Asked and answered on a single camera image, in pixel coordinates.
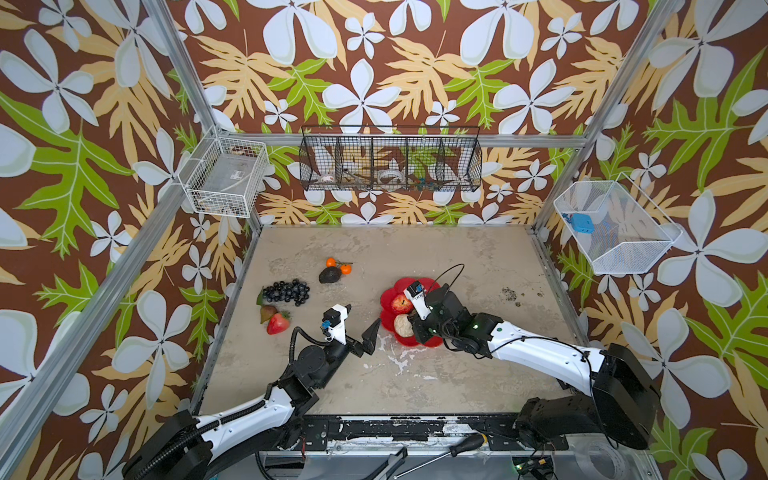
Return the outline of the white garlic bulb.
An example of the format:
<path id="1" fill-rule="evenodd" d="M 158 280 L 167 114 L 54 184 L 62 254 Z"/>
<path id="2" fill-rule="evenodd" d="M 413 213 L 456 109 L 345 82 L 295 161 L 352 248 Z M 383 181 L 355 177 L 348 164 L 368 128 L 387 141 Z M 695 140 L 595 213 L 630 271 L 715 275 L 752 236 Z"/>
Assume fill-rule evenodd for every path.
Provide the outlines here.
<path id="1" fill-rule="evenodd" d="M 414 330 L 408 314 L 400 314 L 395 317 L 394 330 L 397 335 L 403 338 L 414 336 Z"/>

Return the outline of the red apple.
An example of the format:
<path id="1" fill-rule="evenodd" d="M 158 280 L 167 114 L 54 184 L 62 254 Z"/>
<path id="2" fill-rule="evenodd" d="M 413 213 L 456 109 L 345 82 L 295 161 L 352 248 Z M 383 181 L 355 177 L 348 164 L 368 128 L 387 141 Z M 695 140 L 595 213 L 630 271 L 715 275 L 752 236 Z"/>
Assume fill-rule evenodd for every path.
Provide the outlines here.
<path id="1" fill-rule="evenodd" d="M 408 297 L 403 294 L 397 294 L 391 301 L 391 309 L 396 315 L 408 314 L 414 307 Z"/>

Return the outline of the dark avocado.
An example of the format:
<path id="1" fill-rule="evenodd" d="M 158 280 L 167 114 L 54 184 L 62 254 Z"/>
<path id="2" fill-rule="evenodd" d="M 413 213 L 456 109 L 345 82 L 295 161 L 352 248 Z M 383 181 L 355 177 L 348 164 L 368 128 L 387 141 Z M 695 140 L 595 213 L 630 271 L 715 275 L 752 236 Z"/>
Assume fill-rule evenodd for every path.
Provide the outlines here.
<path id="1" fill-rule="evenodd" d="M 321 271 L 321 273 L 318 276 L 318 281 L 321 284 L 333 284 L 338 282 L 342 276 L 343 276 L 343 273 L 339 267 L 329 266 L 329 267 L 325 267 Z"/>

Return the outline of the red strawberry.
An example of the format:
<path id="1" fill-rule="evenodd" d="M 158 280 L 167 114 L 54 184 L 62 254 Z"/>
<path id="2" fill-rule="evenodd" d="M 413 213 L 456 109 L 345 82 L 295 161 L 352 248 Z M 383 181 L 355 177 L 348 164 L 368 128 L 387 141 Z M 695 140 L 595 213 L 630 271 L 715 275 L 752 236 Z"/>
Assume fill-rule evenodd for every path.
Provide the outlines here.
<path id="1" fill-rule="evenodd" d="M 277 335 L 288 330 L 291 322 L 283 313 L 275 313 L 267 323 L 266 332 L 268 335 Z"/>

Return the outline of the red green fig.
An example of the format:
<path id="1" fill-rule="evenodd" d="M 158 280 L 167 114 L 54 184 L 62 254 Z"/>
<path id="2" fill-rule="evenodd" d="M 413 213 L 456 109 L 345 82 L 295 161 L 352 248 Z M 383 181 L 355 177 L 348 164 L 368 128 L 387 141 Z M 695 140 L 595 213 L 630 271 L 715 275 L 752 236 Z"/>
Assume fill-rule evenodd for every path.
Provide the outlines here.
<path id="1" fill-rule="evenodd" d="M 264 305 L 260 309 L 260 323 L 268 323 L 274 315 L 278 313 L 278 309 L 273 305 Z"/>

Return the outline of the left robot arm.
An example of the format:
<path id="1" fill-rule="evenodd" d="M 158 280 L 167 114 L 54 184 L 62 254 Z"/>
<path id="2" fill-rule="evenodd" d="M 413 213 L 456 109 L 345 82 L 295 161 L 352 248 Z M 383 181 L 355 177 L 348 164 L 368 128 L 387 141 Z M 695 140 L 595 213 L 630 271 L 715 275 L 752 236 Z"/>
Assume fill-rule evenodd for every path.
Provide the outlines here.
<path id="1" fill-rule="evenodd" d="M 301 418 L 319 400 L 317 391 L 353 354 L 376 349 L 379 319 L 356 340 L 330 334 L 317 340 L 302 328 L 292 331 L 288 363 L 281 376 L 253 400 L 215 414 L 194 416 L 188 410 L 173 415 L 122 467 L 125 479 L 208 479 L 236 461 L 249 447 L 271 448 L 294 436 Z"/>

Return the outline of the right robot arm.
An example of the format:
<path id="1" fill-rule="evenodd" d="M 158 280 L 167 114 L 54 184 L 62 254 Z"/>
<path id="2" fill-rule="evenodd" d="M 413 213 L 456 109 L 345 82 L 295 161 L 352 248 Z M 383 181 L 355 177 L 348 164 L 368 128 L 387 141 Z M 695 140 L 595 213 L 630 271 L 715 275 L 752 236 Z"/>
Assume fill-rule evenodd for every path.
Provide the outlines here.
<path id="1" fill-rule="evenodd" d="M 441 338 L 451 351 L 520 364 L 573 389 L 569 397 L 525 403 L 515 428 L 527 444 L 601 433 L 628 448 L 648 448 L 661 392 L 628 348 L 575 346 L 472 314 L 447 285 L 427 289 L 415 281 L 403 294 L 414 308 L 408 319 L 419 343 Z"/>

